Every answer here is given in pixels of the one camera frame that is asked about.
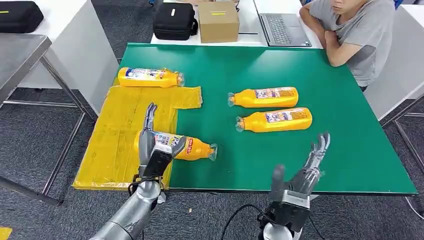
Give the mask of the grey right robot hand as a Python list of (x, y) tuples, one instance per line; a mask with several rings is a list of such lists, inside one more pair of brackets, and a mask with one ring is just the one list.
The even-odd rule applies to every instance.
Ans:
[(319, 134), (318, 143), (311, 143), (311, 150), (303, 167), (289, 181), (284, 181), (285, 166), (277, 164), (271, 176), (270, 199), (281, 201), (285, 190), (309, 196), (320, 179), (320, 164), (330, 142), (331, 137), (328, 132)]

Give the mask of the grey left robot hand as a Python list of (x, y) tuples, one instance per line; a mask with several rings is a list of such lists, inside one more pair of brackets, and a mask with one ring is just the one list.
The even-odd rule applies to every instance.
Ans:
[(135, 138), (134, 146), (139, 158), (138, 174), (142, 179), (162, 177), (187, 142), (186, 136), (154, 130), (157, 107), (153, 102), (148, 105), (141, 131)]

